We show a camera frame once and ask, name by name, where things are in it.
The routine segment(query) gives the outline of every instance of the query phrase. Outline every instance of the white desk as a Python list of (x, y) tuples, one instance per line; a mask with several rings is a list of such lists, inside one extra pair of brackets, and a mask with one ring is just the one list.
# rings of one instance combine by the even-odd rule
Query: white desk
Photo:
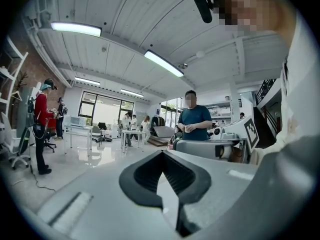
[(93, 126), (80, 127), (80, 126), (75, 126), (75, 125), (64, 125), (63, 126), (63, 129), (64, 129), (64, 138), (63, 138), (64, 153), (65, 154), (67, 153), (66, 135), (67, 134), (70, 135), (70, 148), (72, 148), (72, 135), (78, 135), (78, 136), (86, 137), (86, 149), (87, 149), (87, 154), (89, 157), (91, 154), (91, 150), (92, 150), (92, 128), (93, 128)]
[(121, 148), (122, 148), (122, 152), (125, 152), (125, 144), (126, 144), (126, 134), (136, 134), (138, 135), (138, 148), (139, 148), (139, 135), (142, 135), (142, 144), (145, 144), (145, 136), (146, 133), (144, 131), (137, 131), (137, 130), (122, 130), (121, 131)]

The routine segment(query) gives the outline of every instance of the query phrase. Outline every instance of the white chair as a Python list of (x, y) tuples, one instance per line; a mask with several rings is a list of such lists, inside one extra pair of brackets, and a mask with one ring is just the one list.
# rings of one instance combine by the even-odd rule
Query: white chair
[(19, 144), (20, 144), (21, 138), (17, 138), (17, 130), (11, 129), (9, 119), (3, 112), (1, 112), (1, 115), (2, 115), (2, 120), (4, 124), (4, 133), (5, 133), (5, 139), (3, 144), (12, 154), (8, 158), (9, 162), (11, 163), (12, 169), (13, 170), (16, 169), (15, 164), (17, 161), (21, 161), (28, 168), (29, 165), (24, 160), (24, 158), (28, 158), (29, 161), (31, 160), (31, 158), (29, 155), (19, 154)]

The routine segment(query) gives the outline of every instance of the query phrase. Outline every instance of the glossy floor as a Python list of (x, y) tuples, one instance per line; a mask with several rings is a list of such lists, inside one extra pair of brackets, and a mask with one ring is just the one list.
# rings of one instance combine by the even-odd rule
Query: glossy floor
[[(103, 142), (101, 147), (99, 147), (98, 143), (93, 141), (92, 156), (88, 157), (86, 139), (84, 137), (72, 137), (73, 148), (68, 148), (67, 154), (64, 154), (63, 141), (55, 141), (52, 139), (51, 143), (55, 143), (57, 145), (55, 153), (52, 153), (51, 149), (47, 147), (44, 148), (43, 152), (45, 163), (52, 169), (51, 174), (38, 174), (35, 147), (27, 149), (26, 154), (30, 153), (31, 155), (31, 164), (35, 177), (38, 180), (38, 186), (46, 186), (56, 191), (79, 175), (85, 173), (90, 168), (106, 163), (112, 163), (122, 156), (134, 156), (141, 152), (147, 156), (156, 150), (166, 148), (165, 146), (155, 147), (149, 143), (145, 145), (139, 143), (138, 147), (138, 143), (133, 140), (133, 147), (128, 147), (125, 153), (123, 153), (120, 148), (120, 139), (118, 138), (114, 139), (112, 142)], [(0, 171), (2, 173), (2, 177), (7, 183), (8, 189), (12, 193), (12, 197), (34, 213), (36, 213), (41, 205), (54, 194), (54, 191), (52, 190), (38, 188), (36, 186), (36, 180), (31, 174), (30, 168), (26, 168), (21, 162), (17, 162), (16, 170), (12, 170), (8, 160), (4, 159), (0, 162)], [(159, 184), (161, 183), (168, 184), (165, 177), (160, 179)]]

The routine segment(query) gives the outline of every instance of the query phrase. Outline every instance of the shoe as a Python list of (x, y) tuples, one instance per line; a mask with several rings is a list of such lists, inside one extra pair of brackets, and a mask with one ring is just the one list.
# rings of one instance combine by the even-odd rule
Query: shoe
[(39, 174), (40, 174), (40, 175), (50, 174), (51, 172), (52, 172), (52, 170), (49, 169), (49, 168), (43, 169), (43, 170), (39, 170)]

